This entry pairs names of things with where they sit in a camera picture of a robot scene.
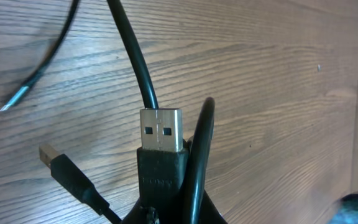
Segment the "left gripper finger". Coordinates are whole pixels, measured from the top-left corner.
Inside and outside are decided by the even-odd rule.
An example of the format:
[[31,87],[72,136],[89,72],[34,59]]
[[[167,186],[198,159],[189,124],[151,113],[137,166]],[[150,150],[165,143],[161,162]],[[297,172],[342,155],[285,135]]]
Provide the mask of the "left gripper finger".
[[349,194],[338,202],[338,210],[328,224],[358,224],[358,194]]

